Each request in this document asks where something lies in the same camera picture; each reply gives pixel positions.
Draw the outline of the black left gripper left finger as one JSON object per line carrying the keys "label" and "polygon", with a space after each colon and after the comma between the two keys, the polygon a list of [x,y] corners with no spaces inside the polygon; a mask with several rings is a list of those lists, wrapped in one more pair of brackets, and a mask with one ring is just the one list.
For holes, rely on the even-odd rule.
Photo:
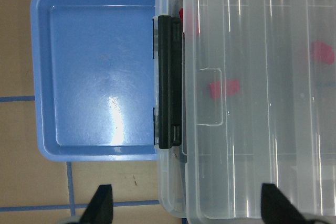
{"label": "black left gripper left finger", "polygon": [[112,185],[100,185],[81,216],[71,216],[57,223],[107,223],[113,222]]}

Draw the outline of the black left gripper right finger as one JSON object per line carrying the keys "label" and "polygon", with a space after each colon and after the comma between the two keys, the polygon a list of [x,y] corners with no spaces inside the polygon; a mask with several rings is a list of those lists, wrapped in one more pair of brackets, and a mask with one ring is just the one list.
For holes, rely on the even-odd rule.
{"label": "black left gripper right finger", "polygon": [[335,223],[322,217],[304,216],[275,185],[261,186],[261,218],[263,223]]}

